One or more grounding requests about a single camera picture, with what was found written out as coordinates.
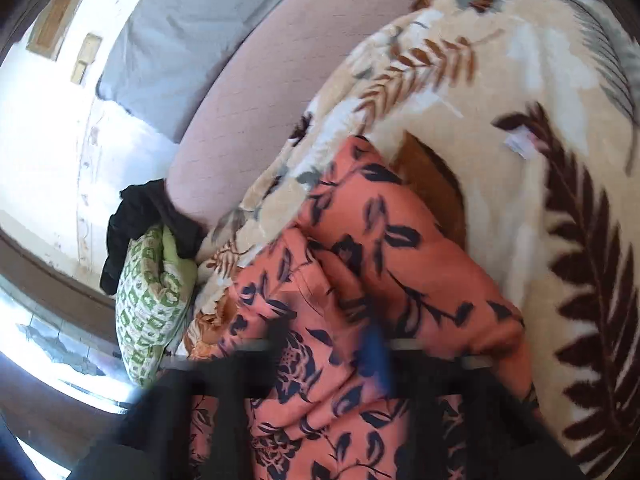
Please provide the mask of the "orange black floral garment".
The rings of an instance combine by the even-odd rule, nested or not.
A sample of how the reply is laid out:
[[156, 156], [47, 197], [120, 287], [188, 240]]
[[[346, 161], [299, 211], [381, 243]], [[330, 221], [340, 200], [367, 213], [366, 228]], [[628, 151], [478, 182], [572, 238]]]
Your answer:
[[194, 356], [222, 358], [287, 316], [276, 380], [247, 403], [259, 479], [405, 479], [412, 411], [382, 390], [386, 338], [431, 356], [489, 356], [535, 397], [520, 310], [361, 136], [329, 163], [297, 217], [234, 279], [232, 320]]

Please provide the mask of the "green white patterned cloth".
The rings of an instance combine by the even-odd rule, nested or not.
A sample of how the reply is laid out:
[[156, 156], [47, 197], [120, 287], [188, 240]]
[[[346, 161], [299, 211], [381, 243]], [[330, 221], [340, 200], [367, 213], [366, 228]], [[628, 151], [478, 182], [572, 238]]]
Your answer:
[[154, 382], [166, 350], [184, 327], [198, 269], [178, 256], [167, 226], [151, 226], [129, 243], [115, 296], [115, 327], [129, 379]]

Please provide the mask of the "pink quilted bedsheet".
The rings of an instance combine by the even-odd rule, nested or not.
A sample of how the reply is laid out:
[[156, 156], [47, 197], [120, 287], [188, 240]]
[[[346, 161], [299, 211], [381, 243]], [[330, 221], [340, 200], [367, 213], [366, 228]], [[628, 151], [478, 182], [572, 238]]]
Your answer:
[[166, 178], [178, 211], [212, 228], [274, 161], [326, 78], [416, 0], [282, 0], [217, 77]]

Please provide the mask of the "beige leaf pattern blanket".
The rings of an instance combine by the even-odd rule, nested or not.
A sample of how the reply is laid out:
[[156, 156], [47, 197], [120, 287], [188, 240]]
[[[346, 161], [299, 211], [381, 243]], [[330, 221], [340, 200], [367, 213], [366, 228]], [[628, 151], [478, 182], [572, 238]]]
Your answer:
[[601, 0], [427, 0], [364, 40], [202, 247], [192, 358], [351, 136], [520, 310], [534, 414], [611, 478], [639, 443], [638, 44]]

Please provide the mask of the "grey pillow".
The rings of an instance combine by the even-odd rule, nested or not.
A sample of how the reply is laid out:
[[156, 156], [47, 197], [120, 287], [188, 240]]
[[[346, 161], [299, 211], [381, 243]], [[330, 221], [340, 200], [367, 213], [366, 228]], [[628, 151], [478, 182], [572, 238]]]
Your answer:
[[96, 95], [180, 142], [224, 66], [280, 1], [140, 0]]

